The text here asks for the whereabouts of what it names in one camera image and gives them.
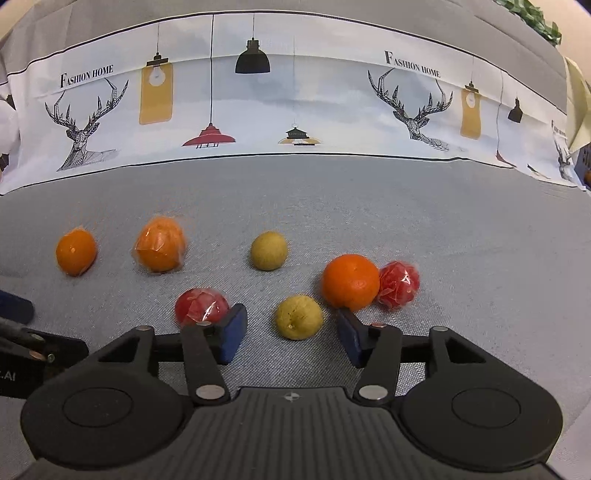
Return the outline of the red fruit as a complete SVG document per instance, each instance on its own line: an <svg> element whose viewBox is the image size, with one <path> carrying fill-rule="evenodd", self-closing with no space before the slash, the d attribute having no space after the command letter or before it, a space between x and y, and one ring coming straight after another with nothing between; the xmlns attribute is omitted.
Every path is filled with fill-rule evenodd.
<svg viewBox="0 0 591 480"><path fill-rule="evenodd" d="M217 323L228 313L228 301L217 290L192 288L181 294L174 305L176 323L179 326L193 323Z"/></svg>
<svg viewBox="0 0 591 480"><path fill-rule="evenodd" d="M420 273L414 265L392 261L380 270L377 301L391 310L404 307L415 299L420 285Z"/></svg>

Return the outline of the small orange tangerine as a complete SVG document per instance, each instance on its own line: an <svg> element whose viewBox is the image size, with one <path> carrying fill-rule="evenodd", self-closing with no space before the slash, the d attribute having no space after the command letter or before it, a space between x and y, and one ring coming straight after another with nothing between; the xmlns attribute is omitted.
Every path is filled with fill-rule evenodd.
<svg viewBox="0 0 591 480"><path fill-rule="evenodd" d="M362 310L374 301L379 289L378 267L359 254L345 254L332 259L322 273L322 298L335 309Z"/></svg>

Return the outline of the orange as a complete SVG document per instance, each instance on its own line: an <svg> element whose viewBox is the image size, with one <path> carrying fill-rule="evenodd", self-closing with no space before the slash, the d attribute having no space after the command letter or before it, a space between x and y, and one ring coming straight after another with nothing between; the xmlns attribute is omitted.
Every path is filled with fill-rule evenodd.
<svg viewBox="0 0 591 480"><path fill-rule="evenodd" d="M185 235L179 223L166 216L148 221L132 249L134 260L152 273L167 273L180 268L186 252Z"/></svg>
<svg viewBox="0 0 591 480"><path fill-rule="evenodd" d="M69 231L58 241L55 257L65 274L72 277L84 274L97 257L94 237L81 227Z"/></svg>

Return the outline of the green fruit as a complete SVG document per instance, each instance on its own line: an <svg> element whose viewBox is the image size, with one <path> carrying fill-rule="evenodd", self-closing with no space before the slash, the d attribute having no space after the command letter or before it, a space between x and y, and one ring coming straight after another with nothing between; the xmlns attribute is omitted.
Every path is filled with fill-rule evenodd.
<svg viewBox="0 0 591 480"><path fill-rule="evenodd" d="M287 260L287 240L276 231L266 231L254 239L250 246L250 262L256 269L273 271Z"/></svg>
<svg viewBox="0 0 591 480"><path fill-rule="evenodd" d="M294 295L277 306L274 322L280 336L301 341L318 333L324 323L324 315L320 305L310 296Z"/></svg>

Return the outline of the grey printed sofa cover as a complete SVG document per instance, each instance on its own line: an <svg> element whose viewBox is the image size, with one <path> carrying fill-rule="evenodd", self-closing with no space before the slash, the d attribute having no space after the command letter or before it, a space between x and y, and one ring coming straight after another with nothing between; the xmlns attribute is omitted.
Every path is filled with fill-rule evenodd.
<svg viewBox="0 0 591 480"><path fill-rule="evenodd" d="M15 479L586 479L590 193L563 56L491 1L42 1L1 40L1 286L89 355L1 401ZM175 219L184 262L132 255ZM65 274L84 228L97 257ZM276 231L287 260L250 262ZM332 259L414 265L415 299L353 312L427 336L390 405L321 293ZM245 305L194 406L157 362L192 288ZM287 297L324 323L280 336Z"/></svg>

